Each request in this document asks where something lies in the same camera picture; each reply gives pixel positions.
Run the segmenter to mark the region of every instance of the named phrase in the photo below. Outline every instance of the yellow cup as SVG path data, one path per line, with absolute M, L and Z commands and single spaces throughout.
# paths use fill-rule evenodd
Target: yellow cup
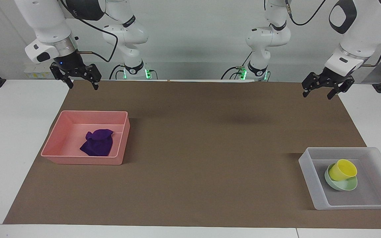
M 328 175 L 334 181 L 342 181 L 357 175 L 357 168 L 349 160 L 339 160 L 329 170 Z

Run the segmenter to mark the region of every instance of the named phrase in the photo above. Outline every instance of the clear plastic bin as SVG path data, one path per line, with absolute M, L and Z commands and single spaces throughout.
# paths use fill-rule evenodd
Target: clear plastic bin
M 112 148 L 108 156 L 89 156 L 80 150 L 88 131 L 110 129 Z M 78 111 L 60 113 L 41 156 L 56 164 L 120 165 L 123 162 L 130 123 L 125 111 Z
M 327 167 L 348 159 L 358 170 L 353 191 L 336 191 L 325 181 Z M 299 159 L 311 199 L 317 210 L 381 209 L 381 153 L 377 148 L 307 148 Z

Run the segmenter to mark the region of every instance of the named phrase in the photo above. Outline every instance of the translucent white container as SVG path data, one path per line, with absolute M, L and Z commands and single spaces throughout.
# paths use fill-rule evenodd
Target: translucent white container
M 336 191 L 324 179 L 327 167 L 340 159 L 358 170 L 353 191 Z M 381 209 L 381 153 L 373 147 L 310 147 L 299 159 L 317 210 Z

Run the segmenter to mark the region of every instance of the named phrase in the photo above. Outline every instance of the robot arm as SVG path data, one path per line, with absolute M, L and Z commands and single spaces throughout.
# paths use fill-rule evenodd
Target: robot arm
M 254 28 L 247 36 L 246 43 L 252 48 L 251 59 L 245 66 L 248 78 L 262 80 L 266 75 L 270 61 L 267 47 L 282 46 L 289 42 L 286 6 L 285 0 L 269 0 L 266 6 L 266 20 L 270 25 Z
M 136 20 L 130 7 L 129 0 L 107 0 L 107 11 L 111 18 L 120 24 L 111 24 L 104 30 L 118 37 L 117 48 L 121 51 L 125 66 L 126 78 L 148 78 L 145 63 L 135 45 L 144 44 L 148 41 L 148 33 L 144 26 Z M 104 39 L 111 45 L 115 45 L 115 37 L 107 33 Z
M 329 21 L 334 30 L 343 34 L 343 40 L 325 63 L 323 72 L 311 72 L 303 81 L 304 97 L 311 90 L 321 87 L 333 88 L 328 99 L 348 91 L 354 83 L 351 74 L 381 44 L 381 0 L 339 0 L 331 11 Z
M 15 0 L 15 3 L 36 34 L 36 40 L 25 48 L 30 60 L 41 63 L 53 59 L 50 69 L 57 80 L 71 89 L 73 83 L 69 77 L 81 77 L 97 90 L 101 74 L 95 64 L 83 63 L 57 0 Z

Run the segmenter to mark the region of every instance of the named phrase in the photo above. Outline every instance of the light green bowl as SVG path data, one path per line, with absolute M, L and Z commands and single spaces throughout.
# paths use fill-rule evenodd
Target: light green bowl
M 334 181 L 333 179 L 331 179 L 328 175 L 328 171 L 331 169 L 332 166 L 334 166 L 334 164 L 329 165 L 324 173 L 325 181 L 330 187 L 337 191 L 352 191 L 355 188 L 357 188 L 358 179 L 356 176 L 342 181 Z

